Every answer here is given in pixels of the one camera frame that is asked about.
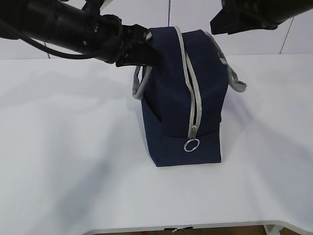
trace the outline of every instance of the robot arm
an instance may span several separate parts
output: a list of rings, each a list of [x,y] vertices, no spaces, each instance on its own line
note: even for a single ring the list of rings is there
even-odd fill
[[[67,0],[0,0],[0,37],[22,39],[67,59],[97,58],[118,67],[160,65],[161,55],[147,42],[146,28],[122,25],[114,15],[100,15],[100,8],[108,0],[87,0],[82,10],[64,1]],[[82,55],[55,51],[33,39]]]
[[[116,66],[158,67],[162,56],[147,41],[149,31],[122,25],[114,15],[100,15],[113,0],[86,0],[83,9],[68,0],[0,0],[0,37],[23,41],[67,59],[96,58]],[[313,0],[222,0],[223,9],[211,21],[213,34],[276,29],[283,21],[313,8]],[[47,48],[48,42],[81,55]]]

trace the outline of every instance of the zipper track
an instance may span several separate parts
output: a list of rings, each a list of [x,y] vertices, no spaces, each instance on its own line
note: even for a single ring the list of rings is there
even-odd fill
[[[199,125],[201,122],[201,115],[202,115],[200,90],[199,90],[195,72],[192,68],[190,58],[188,54],[185,52],[185,47],[184,47],[184,42],[183,42],[181,31],[178,27],[175,27],[175,29],[179,37],[182,65],[183,65],[183,71],[185,75],[185,82],[191,95],[188,138],[195,139],[197,135],[197,131],[199,129]]]
[[[187,61],[187,66],[188,66],[188,70],[190,73],[190,77],[191,77],[191,81],[192,81],[192,87],[193,87],[193,93],[195,96],[195,101],[196,101],[196,110],[195,110],[195,117],[196,117],[196,121],[193,120],[193,126],[192,126],[192,133],[190,133],[190,136],[188,136],[189,138],[195,138],[200,126],[200,122],[201,122],[201,117],[202,117],[202,101],[201,101],[201,95],[200,95],[200,89],[199,89],[199,85],[198,85],[198,81],[197,81],[197,77],[195,74],[195,71],[192,67],[190,58],[188,56],[188,54],[186,54],[186,61]]]

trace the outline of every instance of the gray zipper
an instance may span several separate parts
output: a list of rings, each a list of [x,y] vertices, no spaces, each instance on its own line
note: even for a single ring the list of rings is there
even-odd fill
[[[191,97],[193,97],[191,98],[191,112],[189,119],[188,138],[195,139],[201,122],[202,103],[197,77],[192,68],[192,64],[188,54],[186,54],[186,63],[191,78],[191,79],[189,79],[189,77],[186,78],[186,85],[190,91]]]
[[[188,54],[185,52],[185,47],[184,47],[184,42],[183,42],[181,31],[178,27],[175,27],[175,29],[179,37],[182,65],[183,65],[183,71],[185,75],[185,82],[191,95],[191,107],[190,107],[189,130],[188,130],[189,140],[186,142],[184,146],[184,150],[186,152],[192,152],[196,150],[200,144],[200,141],[196,139],[196,136],[197,136],[197,132],[200,126],[201,116],[202,116],[201,95],[200,95],[197,78],[192,68],[190,58]],[[191,150],[188,150],[187,146],[192,141],[196,141],[197,144],[194,148],[192,148]]]

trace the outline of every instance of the bag handle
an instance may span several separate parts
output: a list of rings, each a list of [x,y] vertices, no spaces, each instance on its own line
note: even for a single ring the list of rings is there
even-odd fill
[[[218,50],[218,54],[220,56],[220,60],[221,62],[227,67],[227,73],[228,73],[228,83],[230,85],[230,87],[237,91],[237,92],[244,92],[246,90],[247,84],[239,81],[238,76],[236,74],[236,72],[232,69],[232,67],[228,64],[226,57],[224,55],[224,53],[222,52],[220,46],[217,44],[217,42],[215,41],[215,39],[212,37],[211,34],[209,34],[208,32],[204,32],[214,43],[215,47]]]
[[[139,73],[142,68],[142,80],[139,81]],[[145,88],[148,84],[149,77],[152,71],[152,67],[142,67],[137,66],[134,73],[134,83],[133,83],[133,97],[134,99],[142,100]]]

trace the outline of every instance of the lunch bag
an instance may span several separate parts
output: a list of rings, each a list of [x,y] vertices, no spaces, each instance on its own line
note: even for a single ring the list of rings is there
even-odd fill
[[[163,64],[136,68],[133,97],[142,102],[152,160],[156,166],[220,163],[226,91],[230,85],[244,92],[246,84],[202,30],[182,34],[177,27],[152,28],[147,40],[162,53]]]

